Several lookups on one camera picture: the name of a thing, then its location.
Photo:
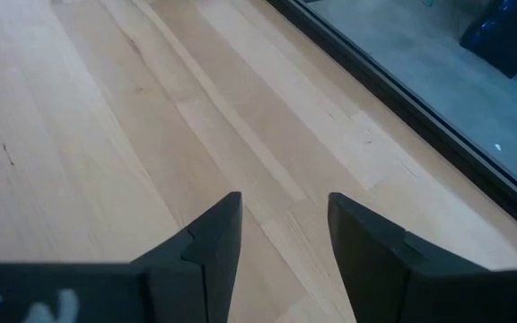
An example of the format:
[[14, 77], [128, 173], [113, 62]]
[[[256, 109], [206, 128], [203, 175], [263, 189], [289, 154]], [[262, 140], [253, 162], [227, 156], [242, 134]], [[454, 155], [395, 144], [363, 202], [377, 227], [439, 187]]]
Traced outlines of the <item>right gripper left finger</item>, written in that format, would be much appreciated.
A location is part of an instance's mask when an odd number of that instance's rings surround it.
[[242, 200], [230, 192], [132, 263], [149, 323], [227, 323], [241, 253]]

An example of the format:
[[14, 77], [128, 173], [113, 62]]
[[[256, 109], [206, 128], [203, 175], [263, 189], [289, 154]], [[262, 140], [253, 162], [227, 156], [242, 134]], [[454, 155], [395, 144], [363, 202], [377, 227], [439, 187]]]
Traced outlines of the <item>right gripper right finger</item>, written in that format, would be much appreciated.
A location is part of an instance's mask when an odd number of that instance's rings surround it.
[[338, 192], [328, 222], [357, 323], [517, 323], [517, 270], [484, 268]]

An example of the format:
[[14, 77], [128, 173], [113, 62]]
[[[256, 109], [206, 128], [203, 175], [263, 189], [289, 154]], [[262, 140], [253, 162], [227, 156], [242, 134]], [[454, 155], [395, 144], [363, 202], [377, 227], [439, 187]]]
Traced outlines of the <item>dark blue glossy object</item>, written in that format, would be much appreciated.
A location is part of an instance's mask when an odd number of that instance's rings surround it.
[[460, 36], [460, 46], [506, 77], [517, 75], [517, 0], [489, 0]]

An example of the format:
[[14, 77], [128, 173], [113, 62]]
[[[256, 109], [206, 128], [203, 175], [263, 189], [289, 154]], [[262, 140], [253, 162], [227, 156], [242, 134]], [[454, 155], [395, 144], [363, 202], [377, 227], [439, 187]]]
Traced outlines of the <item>black aluminium table frame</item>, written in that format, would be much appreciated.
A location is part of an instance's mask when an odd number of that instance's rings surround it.
[[517, 222], [517, 179], [303, 0], [265, 0]]

